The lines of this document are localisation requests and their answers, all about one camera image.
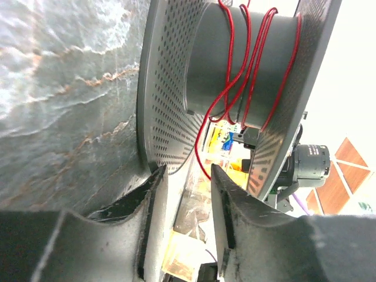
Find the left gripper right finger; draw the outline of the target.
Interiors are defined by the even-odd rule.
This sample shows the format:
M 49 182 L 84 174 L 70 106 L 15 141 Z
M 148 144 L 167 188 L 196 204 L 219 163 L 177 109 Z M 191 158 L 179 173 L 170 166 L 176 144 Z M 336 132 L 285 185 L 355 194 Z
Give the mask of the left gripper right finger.
M 222 280 L 375 280 L 374 216 L 292 217 L 249 195 L 218 165 L 211 197 Z

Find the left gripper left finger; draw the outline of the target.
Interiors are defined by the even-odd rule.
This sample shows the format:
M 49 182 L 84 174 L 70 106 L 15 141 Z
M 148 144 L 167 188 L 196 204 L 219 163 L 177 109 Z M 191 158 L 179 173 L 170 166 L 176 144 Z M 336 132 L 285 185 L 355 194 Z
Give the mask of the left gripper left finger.
M 69 210 L 1 212 L 2 281 L 160 281 L 168 175 L 83 217 Z

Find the dark grey cable spool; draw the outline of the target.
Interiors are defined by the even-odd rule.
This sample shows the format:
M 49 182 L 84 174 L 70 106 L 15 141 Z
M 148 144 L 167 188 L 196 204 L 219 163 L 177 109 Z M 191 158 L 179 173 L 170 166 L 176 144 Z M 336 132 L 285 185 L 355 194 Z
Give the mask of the dark grey cable spool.
M 340 1 L 300 1 L 292 16 L 223 1 L 152 1 L 137 90 L 141 158 L 178 171 L 206 121 L 259 130 L 254 156 L 272 145 L 260 195 L 286 160 L 320 70 Z

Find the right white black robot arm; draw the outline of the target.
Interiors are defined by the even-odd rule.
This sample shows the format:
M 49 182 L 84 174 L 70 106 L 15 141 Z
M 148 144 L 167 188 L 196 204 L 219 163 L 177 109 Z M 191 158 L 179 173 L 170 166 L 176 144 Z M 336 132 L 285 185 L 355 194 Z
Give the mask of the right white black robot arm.
M 290 196 L 293 196 L 299 206 L 309 214 L 305 205 L 296 195 L 299 188 L 317 188 L 325 184 L 330 175 L 330 153 L 325 145 L 304 145 L 300 143 L 303 134 L 303 126 L 299 125 L 295 133 L 293 143 L 287 152 L 286 160 L 271 188 L 265 189 L 265 195 L 260 195 L 258 182 L 263 175 L 252 178 L 252 170 L 255 164 L 261 165 L 261 172 L 266 173 L 266 165 L 270 163 L 272 145 L 268 145 L 261 151 L 261 160 L 254 156 L 259 130 L 248 127 L 236 134 L 234 138 L 239 144 L 243 144 L 250 151 L 250 157 L 241 161 L 241 171 L 249 174 L 246 190 L 252 196 L 263 200 L 266 204 L 283 213 L 294 210 L 290 204 Z

